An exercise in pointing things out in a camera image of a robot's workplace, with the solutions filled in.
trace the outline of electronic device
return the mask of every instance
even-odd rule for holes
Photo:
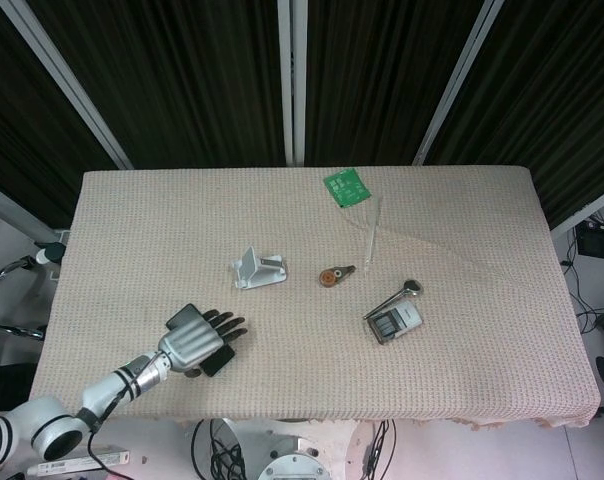
[[[392,308],[383,310],[366,321],[380,345],[422,325],[420,313],[408,300],[398,302]]]
[[[578,253],[604,258],[604,224],[586,220],[575,227]]]

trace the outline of small orange object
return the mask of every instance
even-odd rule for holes
[[[320,273],[320,284],[326,288],[333,287],[353,272],[355,272],[355,267],[353,265],[348,267],[327,268]]]

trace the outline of robot finger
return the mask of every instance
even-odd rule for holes
[[[225,333],[230,332],[231,330],[233,330],[235,327],[237,327],[242,322],[244,322],[244,318],[243,317],[234,318],[230,322],[227,322],[224,325],[219,326],[215,330],[218,332],[218,335],[222,336]]]
[[[246,332],[248,332],[246,328],[238,328],[237,330],[233,330],[231,333],[223,336],[222,340],[224,340],[224,343],[229,343],[235,340],[236,338],[241,337]]]
[[[226,322],[229,318],[231,318],[233,316],[233,313],[231,312],[224,312],[221,315],[216,316],[215,318],[209,320],[209,324],[215,328],[218,325]]]
[[[209,310],[204,315],[202,315],[202,318],[204,318],[208,322],[213,317],[217,317],[219,314],[220,314],[220,312],[218,312],[217,310]]]

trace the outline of white frame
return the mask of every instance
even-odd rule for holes
[[[600,195],[591,203],[587,203],[584,207],[582,207],[580,210],[575,212],[573,215],[571,215],[569,218],[567,218],[561,224],[551,230],[551,237],[553,238],[553,240],[555,240],[556,238],[560,238],[566,232],[575,227],[578,223],[583,220],[586,220],[588,217],[590,217],[603,207],[604,194]]]
[[[282,84],[282,129],[284,130],[284,156],[287,167],[293,160],[293,105],[291,90],[291,4],[278,0],[278,32],[280,36],[280,83]]]
[[[478,18],[475,19],[471,32],[460,52],[460,57],[453,68],[451,77],[449,77],[449,82],[444,88],[440,102],[433,113],[433,118],[431,118],[431,122],[424,133],[420,148],[418,148],[415,158],[413,159],[413,165],[424,164],[424,160],[431,149],[431,145],[433,145],[435,137],[440,131],[440,128],[442,128],[442,124],[449,114],[451,106],[460,92],[460,88],[464,84],[464,81],[471,70],[471,66],[473,65],[473,62],[475,62],[480,48],[482,47],[484,40],[486,40],[503,4],[504,0],[484,0]]]
[[[291,0],[293,28],[293,164],[304,166],[308,0]]]
[[[71,102],[113,163],[121,170],[132,170],[131,161],[31,7],[25,0],[0,0],[0,8]]]

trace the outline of cable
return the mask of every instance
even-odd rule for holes
[[[107,467],[102,460],[100,460],[94,453],[93,453],[93,448],[91,443],[93,442],[93,437],[95,437],[95,432],[91,433],[91,436],[89,437],[89,443],[86,446],[87,451],[89,452],[89,456],[98,464],[100,465],[100,467],[102,468],[102,470],[104,470],[106,473],[110,474],[110,475],[115,475],[118,478],[123,478],[124,480],[135,480],[132,477],[129,477],[127,475],[124,475],[122,473],[118,473],[115,472],[113,470],[111,470],[109,467]]]
[[[379,480],[383,480],[386,476],[386,472],[393,461],[395,446],[397,444],[397,428],[395,425],[395,420],[391,420],[390,424],[388,420],[380,422],[380,425],[375,432],[375,436],[373,437],[373,442],[371,443],[371,450],[369,451],[369,456],[367,457],[366,464],[364,466],[364,474],[362,477],[360,477],[360,480],[378,480],[376,479],[375,473],[378,468],[378,463],[380,462],[384,441],[386,439],[386,434],[390,429],[390,425],[393,426],[393,447],[391,449],[391,454],[389,455],[389,460],[387,461],[386,467],[384,467],[384,471],[382,472],[382,476],[379,478]]]
[[[102,424],[105,422],[105,420],[109,417],[109,415],[111,415],[111,412],[113,412],[113,410],[115,410],[115,408],[118,406],[118,404],[120,403],[120,401],[124,398],[124,395],[126,395],[126,392],[129,390],[129,388],[131,388],[131,386],[135,383],[135,381],[140,377],[140,375],[142,374],[142,372],[144,372],[144,370],[147,369],[147,367],[149,365],[151,365],[151,363],[155,362],[160,355],[162,355],[164,352],[162,350],[158,351],[155,353],[155,355],[153,355],[148,362],[146,362],[146,364],[144,365],[144,367],[142,367],[138,373],[131,379],[131,381],[129,381],[129,383],[127,383],[124,388],[122,390],[120,390],[118,392],[118,394],[115,396],[115,398],[113,398],[113,400],[111,400],[111,403],[109,404],[108,407],[106,407],[106,409],[104,410],[104,413],[102,414],[102,416],[100,417],[99,423],[98,425],[98,429],[100,426],[102,426]],[[91,435],[89,436],[89,442],[87,443],[86,449],[89,452],[89,456],[95,460],[97,462],[98,465],[100,465],[100,467],[102,468],[102,470],[106,471],[107,473],[110,473],[111,475],[115,475],[117,477],[120,478],[124,478],[125,480],[134,480],[131,477],[127,477],[126,475],[123,475],[121,473],[117,473],[114,472],[113,470],[110,470],[106,465],[104,465],[104,463],[102,463],[102,461],[95,456],[95,454],[93,453],[93,449],[92,449],[92,443],[93,443],[93,437],[95,437],[95,434],[98,433],[98,430],[92,430],[91,431]]]
[[[191,463],[193,464],[193,469],[195,470],[195,473],[197,473],[198,477],[200,477],[201,480],[206,480],[204,475],[202,475],[202,472],[200,472],[198,463],[195,460],[195,437],[197,436],[200,425],[202,425],[203,422],[204,420],[200,420],[195,426],[195,429],[193,429],[193,436],[191,437]]]
[[[380,477],[380,480],[384,479],[384,476],[386,475],[386,471],[391,466],[391,461],[393,460],[393,455],[395,454],[395,445],[398,442],[398,435],[397,435],[398,430],[395,426],[395,420],[391,420],[391,424],[393,425],[393,447],[391,448],[391,455],[389,455],[389,460],[386,462],[386,467],[384,467],[384,471],[382,472],[382,476]]]
[[[236,443],[229,449],[216,439],[213,435],[213,421],[209,422],[211,476],[214,480],[246,480],[246,470],[240,444]]]
[[[592,310],[591,312],[588,312],[588,313],[592,313],[593,315],[595,315],[595,321],[591,322],[591,328],[588,330],[586,330],[586,324],[585,324],[581,333],[583,333],[583,334],[591,333],[596,328],[600,328],[600,329],[604,330],[604,320],[602,322],[600,322],[600,324],[598,325],[598,319],[604,315],[604,308],[596,308],[595,310]]]
[[[589,219],[593,220],[596,223],[599,223],[600,225],[604,225],[604,215],[602,215],[599,210],[593,215],[589,216]]]
[[[594,308],[593,310],[589,311],[589,312],[582,312],[582,313],[578,313],[576,315],[576,317],[581,317],[582,315],[586,315],[586,314],[597,314],[597,313],[604,313],[604,307],[602,308]]]
[[[589,303],[584,300],[582,294],[580,293],[580,275],[578,274],[577,269],[575,268],[575,257],[578,254],[577,250],[577,234],[575,232],[575,228],[572,228],[567,233],[567,236],[573,234],[572,240],[569,242],[569,248],[566,251],[566,260],[561,262],[566,269],[564,270],[564,275],[566,275],[569,271],[573,273],[575,277],[575,289],[576,293],[569,291],[569,295],[577,302],[578,306],[582,309],[582,313],[576,315],[576,318],[579,320],[581,316],[585,316],[584,325],[580,327],[580,334],[584,335],[586,333],[590,333],[594,330],[593,321],[591,320],[590,315],[594,315],[597,318],[596,309],[594,309]]]

